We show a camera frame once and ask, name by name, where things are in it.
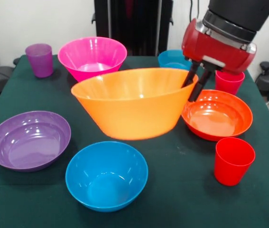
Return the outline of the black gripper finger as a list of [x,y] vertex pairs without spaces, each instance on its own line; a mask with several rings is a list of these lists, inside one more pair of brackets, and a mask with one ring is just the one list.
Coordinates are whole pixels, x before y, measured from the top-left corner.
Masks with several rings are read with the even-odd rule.
[[214,71],[211,70],[205,70],[204,73],[202,74],[201,78],[198,80],[198,82],[195,84],[188,102],[195,102],[197,98],[199,97],[201,91],[203,90],[204,86],[206,85],[208,79],[211,77],[211,75],[214,74]]
[[183,82],[182,87],[186,87],[186,86],[190,85],[191,83],[193,83],[193,78],[194,78],[198,68],[199,68],[199,62],[196,62],[193,60],[191,67],[190,67],[190,70],[187,74],[186,79]]

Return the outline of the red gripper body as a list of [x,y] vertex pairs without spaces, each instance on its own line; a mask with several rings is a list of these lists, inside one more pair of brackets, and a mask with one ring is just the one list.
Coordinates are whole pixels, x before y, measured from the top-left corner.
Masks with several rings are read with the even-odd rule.
[[244,45],[229,40],[197,19],[189,23],[182,41],[185,57],[196,62],[213,64],[232,74],[245,71],[254,59],[256,50],[255,44]]

